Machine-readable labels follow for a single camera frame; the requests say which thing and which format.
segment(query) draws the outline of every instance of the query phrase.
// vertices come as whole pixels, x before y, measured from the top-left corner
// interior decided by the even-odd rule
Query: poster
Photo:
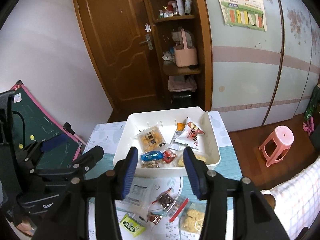
[[[263,0],[219,0],[227,25],[267,31]]]

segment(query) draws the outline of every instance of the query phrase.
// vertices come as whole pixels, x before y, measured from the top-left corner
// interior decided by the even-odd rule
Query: pink plastic stool
[[[271,140],[274,141],[277,147],[272,153],[272,155],[269,157],[266,153],[265,146]],[[269,167],[271,164],[278,163],[279,161],[283,160],[284,156],[289,151],[293,141],[294,141],[293,133],[288,127],[284,125],[276,127],[276,129],[268,136],[268,138],[259,147],[259,150],[262,150],[262,153],[267,160],[266,166]],[[282,152],[284,153],[284,155],[281,157],[281,159],[277,160],[277,158],[281,155]]]

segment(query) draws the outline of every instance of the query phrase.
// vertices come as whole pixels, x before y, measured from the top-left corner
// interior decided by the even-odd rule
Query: door handle
[[[151,37],[150,37],[149,34],[146,34],[146,40],[145,41],[139,42],[139,44],[146,44],[146,43],[148,43],[149,50],[153,50]]]

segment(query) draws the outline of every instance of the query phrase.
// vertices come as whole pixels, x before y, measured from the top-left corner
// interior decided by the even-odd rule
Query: green snack package
[[[146,228],[126,214],[120,221],[120,225],[129,231],[133,237],[140,235]]]

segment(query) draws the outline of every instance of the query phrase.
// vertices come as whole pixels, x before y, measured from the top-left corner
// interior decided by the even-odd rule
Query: snack bag
[[[205,164],[207,164],[207,158],[204,157],[203,155],[195,154],[195,157],[197,160],[203,161]],[[184,167],[184,161],[183,161],[183,155],[180,157],[177,163],[178,167]]]
[[[192,203],[184,216],[181,230],[200,234],[203,226],[205,205]]]
[[[172,137],[169,149],[179,151],[185,148],[185,145],[174,141],[180,134],[182,134],[185,126],[186,126],[185,123],[180,123],[180,122],[177,123],[177,129]]]
[[[164,154],[160,151],[151,151],[144,153],[140,156],[140,159],[144,162],[158,161],[164,158]]]
[[[119,223],[123,226],[133,237],[140,235],[146,228],[140,225],[136,220],[126,214]]]
[[[150,127],[138,133],[136,137],[139,139],[143,152],[163,151],[170,145],[167,144],[157,126]]]
[[[175,199],[169,195],[171,189],[172,188],[169,188],[165,192],[162,192],[151,204],[158,202],[166,212],[170,210],[175,204]]]
[[[144,220],[148,219],[151,192],[155,187],[155,180],[150,178],[134,177],[130,192],[124,200],[116,200],[116,207],[127,212],[135,213]]]
[[[172,162],[175,158],[177,157],[177,155],[175,153],[173,153],[171,150],[165,150],[163,152],[163,161],[165,163],[170,163]]]
[[[162,216],[157,214],[149,213],[148,215],[148,221],[154,223],[155,225],[157,225],[161,219],[162,219]]]
[[[196,125],[191,119],[188,117],[186,126],[183,129],[182,133],[174,140],[177,143],[187,144],[193,149],[199,149],[199,144],[197,140],[197,136],[205,134],[202,129]]]
[[[171,188],[162,192],[155,201],[151,204],[158,202],[164,209],[163,216],[169,217],[169,222],[173,222],[180,212],[187,205],[189,199],[183,196],[170,196]]]
[[[150,161],[150,162],[141,162],[142,168],[159,168],[160,164],[157,161]]]
[[[207,164],[207,158],[204,156],[203,153],[201,152],[196,152],[196,151],[193,151],[195,157],[197,160],[201,160],[203,161],[205,164]],[[183,161],[183,150],[181,151],[178,151],[177,153],[177,158],[173,164],[174,167],[184,167],[184,161]]]

